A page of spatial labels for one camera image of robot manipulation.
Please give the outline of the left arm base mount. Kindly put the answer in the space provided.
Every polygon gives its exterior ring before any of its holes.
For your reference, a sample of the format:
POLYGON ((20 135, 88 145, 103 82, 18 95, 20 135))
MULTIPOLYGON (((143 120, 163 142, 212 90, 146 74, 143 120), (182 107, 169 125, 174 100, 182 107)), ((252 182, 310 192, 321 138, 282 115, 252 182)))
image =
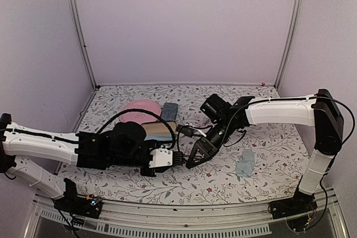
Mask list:
POLYGON ((73 181, 64 178, 64 183, 64 196, 53 200, 54 207, 71 215, 98 219, 103 207, 102 198, 95 195, 79 196, 73 181))

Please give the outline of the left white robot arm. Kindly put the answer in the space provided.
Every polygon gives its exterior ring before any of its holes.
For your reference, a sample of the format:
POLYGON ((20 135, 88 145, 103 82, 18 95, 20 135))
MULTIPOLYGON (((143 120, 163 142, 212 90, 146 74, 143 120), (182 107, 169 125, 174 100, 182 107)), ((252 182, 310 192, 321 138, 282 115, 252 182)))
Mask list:
POLYGON ((51 133, 29 129, 1 115, 1 173, 26 179, 70 212, 79 212, 83 200, 75 182, 52 175, 29 157, 46 158, 79 168, 106 170, 110 166, 138 167, 141 175, 153 177, 183 164, 181 152, 167 149, 135 122, 117 123, 102 133, 51 133))

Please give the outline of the black beige glasses case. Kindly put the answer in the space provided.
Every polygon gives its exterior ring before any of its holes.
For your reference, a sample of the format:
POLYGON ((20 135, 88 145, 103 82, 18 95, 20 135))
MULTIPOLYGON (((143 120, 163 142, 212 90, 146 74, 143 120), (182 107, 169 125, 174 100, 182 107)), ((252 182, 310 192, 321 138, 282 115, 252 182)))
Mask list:
POLYGON ((173 135, 171 135, 169 129, 162 122, 151 122, 144 123, 141 126, 146 131, 147 134, 170 134, 172 137, 175 136, 176 123, 175 122, 167 122, 168 126, 172 129, 173 135))

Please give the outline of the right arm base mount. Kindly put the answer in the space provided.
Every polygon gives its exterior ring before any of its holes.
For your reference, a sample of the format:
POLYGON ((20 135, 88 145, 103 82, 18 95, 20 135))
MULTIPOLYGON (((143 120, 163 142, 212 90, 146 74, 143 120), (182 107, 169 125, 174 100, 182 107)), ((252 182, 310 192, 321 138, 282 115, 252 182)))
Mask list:
POLYGON ((294 195, 268 204, 267 211, 273 219, 290 217, 317 209, 315 195, 302 193, 297 187, 294 195))

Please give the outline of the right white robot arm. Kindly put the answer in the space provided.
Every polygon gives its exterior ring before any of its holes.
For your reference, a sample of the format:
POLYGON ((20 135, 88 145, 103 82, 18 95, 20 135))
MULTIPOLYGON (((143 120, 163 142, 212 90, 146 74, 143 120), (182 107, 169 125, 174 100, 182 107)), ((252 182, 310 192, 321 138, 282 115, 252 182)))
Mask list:
POLYGON ((244 96, 234 104, 212 94, 200 110, 214 127, 195 142, 186 162, 188 169, 212 160, 238 129, 268 123, 314 127, 314 151, 296 189, 299 193, 288 202, 292 213, 301 213, 309 206, 309 196, 315 193, 333 158, 342 148, 344 118, 326 89, 320 89, 315 95, 295 98, 257 99, 244 96))

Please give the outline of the grey marbled glasses case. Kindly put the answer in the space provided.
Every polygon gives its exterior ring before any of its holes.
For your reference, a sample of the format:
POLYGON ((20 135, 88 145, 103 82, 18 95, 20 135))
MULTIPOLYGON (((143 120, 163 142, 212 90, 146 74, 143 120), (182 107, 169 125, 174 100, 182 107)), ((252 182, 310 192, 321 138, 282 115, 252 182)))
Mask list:
POLYGON ((175 122, 179 105, 176 103, 164 103, 161 110, 161 118, 165 121, 175 122))

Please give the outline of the light blue cleaning cloth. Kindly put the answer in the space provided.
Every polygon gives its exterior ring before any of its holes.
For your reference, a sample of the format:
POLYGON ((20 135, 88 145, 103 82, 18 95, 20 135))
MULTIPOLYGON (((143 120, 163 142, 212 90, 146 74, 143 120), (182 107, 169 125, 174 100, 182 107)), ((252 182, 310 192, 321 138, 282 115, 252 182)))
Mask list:
POLYGON ((162 142, 170 142, 175 139, 175 136, 170 134, 147 134, 145 140, 157 140, 162 142))

